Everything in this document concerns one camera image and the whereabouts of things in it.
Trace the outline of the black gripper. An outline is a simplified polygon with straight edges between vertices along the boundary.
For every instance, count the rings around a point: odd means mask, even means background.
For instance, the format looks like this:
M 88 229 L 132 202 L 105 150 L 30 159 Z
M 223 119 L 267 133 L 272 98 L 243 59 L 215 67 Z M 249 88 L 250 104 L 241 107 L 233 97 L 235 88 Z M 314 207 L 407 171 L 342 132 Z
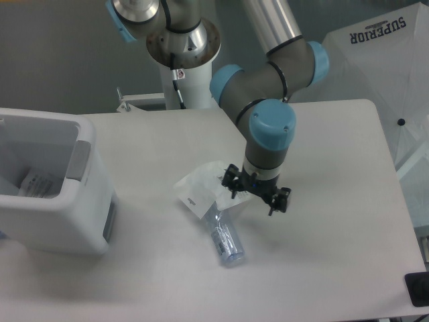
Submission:
M 231 198 L 234 199 L 238 192 L 247 191 L 253 195 L 261 197 L 269 205 L 269 216 L 275 211 L 285 213 L 288 208 L 291 189 L 287 187 L 277 187 L 278 176 L 269 180 L 263 180 L 257 174 L 246 171 L 242 172 L 234 164 L 229 164 L 225 170 L 221 184 L 231 191 Z

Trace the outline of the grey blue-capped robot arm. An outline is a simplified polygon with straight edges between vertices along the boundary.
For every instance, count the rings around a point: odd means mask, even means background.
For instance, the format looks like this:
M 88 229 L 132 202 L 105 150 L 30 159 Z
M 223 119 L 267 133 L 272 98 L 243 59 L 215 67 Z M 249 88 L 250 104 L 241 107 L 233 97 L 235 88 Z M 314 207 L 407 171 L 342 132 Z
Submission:
M 204 109 L 215 101 L 245 138 L 243 165 L 228 166 L 223 186 L 233 194 L 247 191 L 260 197 L 271 212 L 285 212 L 291 190 L 278 187 L 277 181 L 296 128 L 287 99 L 329 70 L 326 50 L 302 37 L 288 3 L 244 2 L 267 57 L 253 72 L 236 64 L 212 70 L 221 37 L 202 16 L 199 1 L 105 5 L 126 42 L 145 40 L 160 70 L 167 109 Z

